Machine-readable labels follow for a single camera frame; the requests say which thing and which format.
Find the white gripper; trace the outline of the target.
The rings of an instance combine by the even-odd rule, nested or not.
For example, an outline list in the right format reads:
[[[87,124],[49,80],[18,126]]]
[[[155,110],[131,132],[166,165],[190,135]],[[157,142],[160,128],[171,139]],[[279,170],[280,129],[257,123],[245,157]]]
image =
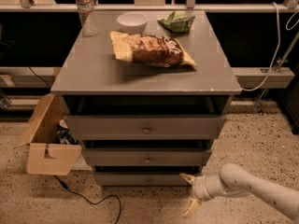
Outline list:
[[[207,190],[206,177],[180,174],[189,184],[192,185],[192,198],[188,200],[188,206],[183,214],[184,217],[190,217],[201,206],[202,202],[207,202],[213,199]]]

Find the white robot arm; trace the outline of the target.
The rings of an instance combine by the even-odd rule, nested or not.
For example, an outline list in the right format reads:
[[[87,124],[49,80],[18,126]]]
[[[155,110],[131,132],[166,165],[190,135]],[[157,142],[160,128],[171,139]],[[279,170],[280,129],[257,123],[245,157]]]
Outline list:
[[[259,178],[239,165],[226,163],[214,175],[180,174],[180,176],[192,186],[185,217],[196,212],[202,202],[210,201],[215,197],[237,198],[251,193],[291,219],[293,224],[299,224],[298,190]]]

